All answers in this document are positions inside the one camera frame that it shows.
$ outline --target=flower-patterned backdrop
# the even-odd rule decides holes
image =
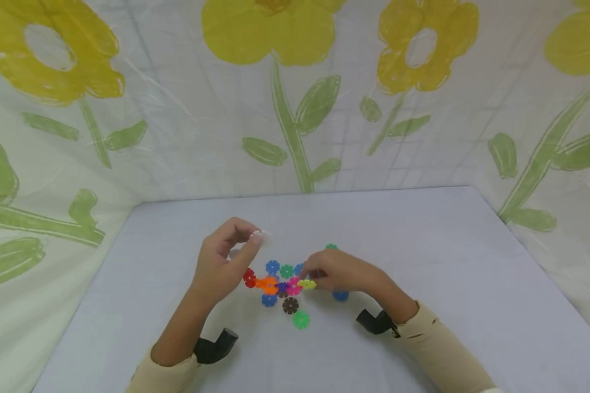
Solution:
[[[590,323],[590,0],[0,1],[0,392],[138,203],[456,185]]]

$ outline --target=table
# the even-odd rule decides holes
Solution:
[[[471,187],[191,200],[138,206],[34,393],[122,392],[189,285],[203,237],[230,216],[271,232],[252,267],[295,265],[328,243],[385,269],[436,311],[506,392],[590,392],[590,327]],[[391,335],[355,322],[380,308],[307,291],[297,330],[280,305],[238,286],[203,337],[239,336],[204,366],[202,392],[436,391]]]

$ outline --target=flower center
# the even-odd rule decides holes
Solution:
[[[69,71],[76,65],[72,49],[54,29],[42,25],[28,25],[23,36],[26,45],[44,65],[59,71]]]
[[[255,2],[269,15],[280,13],[291,5],[291,0],[255,0]]]
[[[437,45],[437,32],[433,29],[425,28],[420,30],[412,38],[408,51],[406,51],[406,65],[411,68],[417,68],[430,61],[430,57],[435,51]]]

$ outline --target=green painted stem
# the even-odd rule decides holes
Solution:
[[[546,175],[551,160],[561,148],[564,138],[581,116],[583,109],[590,100],[590,88],[580,94],[569,106],[555,117],[551,125],[535,147],[527,167],[503,203],[498,216],[504,223],[509,222],[520,207],[527,201]]]
[[[81,113],[83,114],[85,122],[87,123],[87,127],[90,130],[92,140],[93,142],[95,142],[95,149],[96,153],[99,156],[99,160],[102,162],[102,165],[111,169],[111,161],[109,160],[107,148],[105,148],[105,143],[102,137],[101,129],[99,128],[99,125],[96,122],[95,115],[92,112],[92,108],[87,103],[86,98],[81,98],[79,100],[79,108],[81,108]]]
[[[304,194],[311,194],[315,191],[315,184],[310,175],[310,166],[304,150],[302,138],[299,136],[297,125],[293,118],[291,107],[288,105],[282,79],[280,78],[280,66],[274,61],[271,71],[271,92],[273,94],[273,107],[278,117],[286,145],[291,151],[291,158],[295,165],[295,172],[299,181],[299,189]]]
[[[391,113],[389,114],[389,117],[387,117],[385,125],[382,126],[382,129],[378,133],[378,136],[375,137],[374,143],[370,146],[369,150],[367,150],[367,156],[372,156],[372,154],[374,154],[375,151],[378,149],[378,146],[380,146],[382,141],[384,141],[387,137],[389,129],[391,128],[391,126],[395,124],[396,117],[398,117],[398,112],[400,111],[400,108],[402,108],[402,104],[404,104],[404,98],[406,98],[406,93],[406,91],[400,93],[398,101],[396,102],[396,105],[393,107],[393,109],[391,109]]]
[[[72,241],[78,241],[91,247],[98,247],[105,237],[105,232],[96,228],[82,227],[14,207],[0,205],[0,228],[43,233]]]

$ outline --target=beige sleeve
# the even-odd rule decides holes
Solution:
[[[478,393],[495,388],[479,361],[428,307],[397,325],[398,340],[442,393]]]
[[[191,384],[199,366],[193,354],[173,367],[163,367],[151,360],[149,350],[138,365],[125,393],[181,393]]]

